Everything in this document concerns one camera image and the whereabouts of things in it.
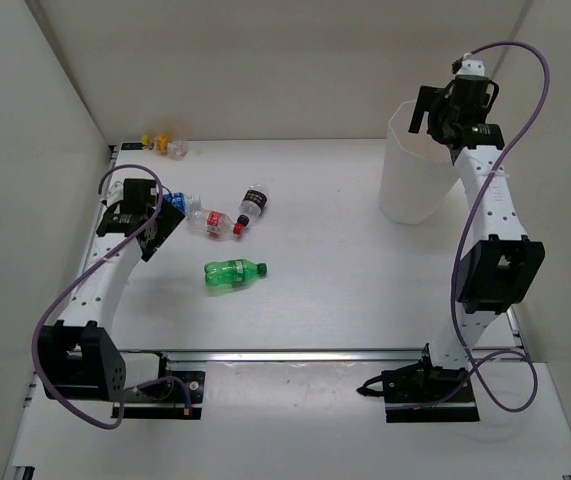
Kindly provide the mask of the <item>yellow cap clear bottle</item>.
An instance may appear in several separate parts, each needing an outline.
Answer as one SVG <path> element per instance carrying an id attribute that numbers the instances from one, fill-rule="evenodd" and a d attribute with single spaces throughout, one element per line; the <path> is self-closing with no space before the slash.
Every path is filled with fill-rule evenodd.
<path id="1" fill-rule="evenodd" d="M 168 158 L 180 159 L 188 152 L 188 143 L 170 134 L 152 135 L 147 133 L 141 136 L 141 143 L 144 149 L 155 151 Z"/>

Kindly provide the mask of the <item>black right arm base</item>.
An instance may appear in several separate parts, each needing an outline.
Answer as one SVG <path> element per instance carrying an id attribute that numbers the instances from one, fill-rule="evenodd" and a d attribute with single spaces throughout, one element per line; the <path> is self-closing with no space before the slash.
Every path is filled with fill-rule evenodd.
<path id="1" fill-rule="evenodd" d="M 433 365 L 430 354 L 424 351 L 417 362 L 383 370 L 356 392 L 383 399 L 389 424 L 475 423 L 480 415 L 469 377 L 464 367 Z"/>

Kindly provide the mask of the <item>blue label plastic bottle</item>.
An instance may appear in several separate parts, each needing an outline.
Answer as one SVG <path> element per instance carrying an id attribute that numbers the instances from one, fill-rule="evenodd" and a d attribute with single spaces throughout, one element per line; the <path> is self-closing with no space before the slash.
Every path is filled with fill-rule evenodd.
<path id="1" fill-rule="evenodd" d="M 165 193 L 163 199 L 185 216 L 190 216 L 202 208 L 201 198 L 197 195 L 187 195 L 181 192 Z"/>

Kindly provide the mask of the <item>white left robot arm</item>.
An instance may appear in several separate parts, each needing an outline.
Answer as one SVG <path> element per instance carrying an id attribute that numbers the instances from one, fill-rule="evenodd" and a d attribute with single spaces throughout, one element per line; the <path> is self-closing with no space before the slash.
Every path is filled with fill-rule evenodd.
<path id="1" fill-rule="evenodd" d="M 58 319 L 37 337 L 41 372 L 67 400 L 117 402 L 138 384 L 151 399 L 163 400 L 175 386 L 156 357 L 125 359 L 110 332 L 130 274 L 152 258 L 184 214 L 159 199 L 151 179 L 127 178 L 119 186 L 96 231 L 90 259 L 96 270 L 72 289 Z"/>

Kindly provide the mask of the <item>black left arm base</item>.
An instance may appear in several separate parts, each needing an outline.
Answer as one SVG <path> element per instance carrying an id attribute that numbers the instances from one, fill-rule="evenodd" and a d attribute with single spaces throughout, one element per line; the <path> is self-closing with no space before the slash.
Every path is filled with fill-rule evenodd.
<path id="1" fill-rule="evenodd" d="M 157 378 L 162 381 L 139 387 L 147 379 L 136 380 L 125 392 L 125 420 L 200 420 L 203 413 L 206 364 L 182 360 L 169 352 L 151 352 Z"/>

